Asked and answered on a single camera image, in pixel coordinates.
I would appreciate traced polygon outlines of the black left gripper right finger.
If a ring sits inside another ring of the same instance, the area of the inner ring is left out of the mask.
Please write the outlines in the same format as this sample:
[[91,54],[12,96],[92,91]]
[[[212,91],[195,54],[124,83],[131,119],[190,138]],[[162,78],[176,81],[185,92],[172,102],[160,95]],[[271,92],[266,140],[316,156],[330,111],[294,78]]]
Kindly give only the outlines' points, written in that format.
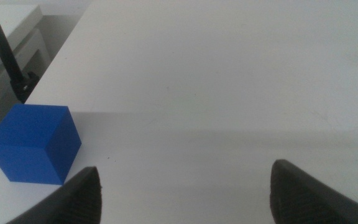
[[358,203],[278,159],[270,175],[270,210],[275,223],[358,223]]

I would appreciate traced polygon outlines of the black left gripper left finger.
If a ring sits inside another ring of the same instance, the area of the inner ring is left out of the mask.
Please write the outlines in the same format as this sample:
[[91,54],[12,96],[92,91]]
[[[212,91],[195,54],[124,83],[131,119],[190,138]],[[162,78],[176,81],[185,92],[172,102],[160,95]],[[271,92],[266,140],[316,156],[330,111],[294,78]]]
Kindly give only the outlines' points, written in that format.
[[101,222],[101,183],[96,167],[85,167],[67,183],[11,223]]

